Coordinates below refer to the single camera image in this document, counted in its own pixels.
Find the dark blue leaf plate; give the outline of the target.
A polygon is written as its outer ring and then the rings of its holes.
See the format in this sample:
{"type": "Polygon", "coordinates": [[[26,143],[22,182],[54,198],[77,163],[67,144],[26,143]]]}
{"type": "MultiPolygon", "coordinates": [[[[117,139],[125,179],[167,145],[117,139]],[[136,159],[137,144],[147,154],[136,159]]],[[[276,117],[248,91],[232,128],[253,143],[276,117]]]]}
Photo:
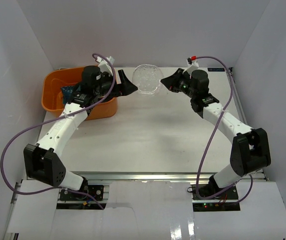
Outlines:
{"type": "Polygon", "coordinates": [[[65,105],[71,94],[73,93],[73,91],[78,91],[79,90],[79,86],[64,86],[64,87],[61,87],[61,93],[63,95],[63,104],[65,105]]]}

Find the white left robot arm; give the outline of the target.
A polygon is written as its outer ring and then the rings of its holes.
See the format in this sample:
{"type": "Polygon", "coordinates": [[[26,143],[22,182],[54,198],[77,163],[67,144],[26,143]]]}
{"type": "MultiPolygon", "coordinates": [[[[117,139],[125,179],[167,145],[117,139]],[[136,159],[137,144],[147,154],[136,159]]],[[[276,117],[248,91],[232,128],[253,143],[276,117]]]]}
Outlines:
{"type": "Polygon", "coordinates": [[[79,200],[88,195],[85,178],[67,170],[60,157],[68,140],[98,101],[103,97],[112,99],[137,91],[138,88],[122,69],[117,75],[120,83],[114,81],[113,73],[102,71],[98,66],[90,65],[83,69],[81,81],[73,86],[60,119],[36,144],[28,144],[24,148],[28,177],[52,187],[71,189],[71,194],[79,200]]]}

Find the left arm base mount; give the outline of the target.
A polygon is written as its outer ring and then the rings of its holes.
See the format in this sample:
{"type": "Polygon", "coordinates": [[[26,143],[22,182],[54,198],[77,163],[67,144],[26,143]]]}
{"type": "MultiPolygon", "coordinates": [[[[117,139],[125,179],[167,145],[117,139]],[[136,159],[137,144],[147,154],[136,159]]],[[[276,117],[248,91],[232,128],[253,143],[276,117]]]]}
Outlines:
{"type": "MultiPolygon", "coordinates": [[[[103,185],[87,185],[82,187],[80,192],[87,193],[94,197],[97,201],[103,200],[103,194],[104,194],[104,186],[103,185]]],[[[90,197],[82,195],[82,194],[76,194],[69,192],[67,190],[60,191],[60,195],[58,200],[60,201],[87,201],[91,200],[90,197]]]]}

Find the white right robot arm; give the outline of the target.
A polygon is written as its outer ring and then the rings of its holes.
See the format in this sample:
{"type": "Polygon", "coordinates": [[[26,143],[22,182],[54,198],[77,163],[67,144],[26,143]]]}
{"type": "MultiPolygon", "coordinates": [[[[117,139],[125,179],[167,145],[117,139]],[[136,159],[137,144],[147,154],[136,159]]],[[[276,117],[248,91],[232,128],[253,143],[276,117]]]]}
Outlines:
{"type": "Polygon", "coordinates": [[[267,132],[262,128],[254,129],[227,112],[209,92],[207,72],[197,69],[187,73],[179,68],[160,82],[173,93],[187,95],[194,112],[231,142],[229,164],[213,174],[206,185],[196,185],[194,192],[200,199],[221,199],[228,188],[244,176],[271,164],[267,132]]]}

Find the clear glass plate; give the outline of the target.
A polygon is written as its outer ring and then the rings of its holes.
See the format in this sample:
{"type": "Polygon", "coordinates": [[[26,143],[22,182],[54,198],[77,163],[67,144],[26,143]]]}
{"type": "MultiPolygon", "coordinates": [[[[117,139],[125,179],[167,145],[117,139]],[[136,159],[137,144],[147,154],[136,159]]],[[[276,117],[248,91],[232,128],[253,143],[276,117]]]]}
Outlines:
{"type": "Polygon", "coordinates": [[[164,77],[161,69],[152,64],[137,66],[132,74],[132,83],[138,88],[138,93],[145,97],[153,97],[160,92],[164,77]]]}

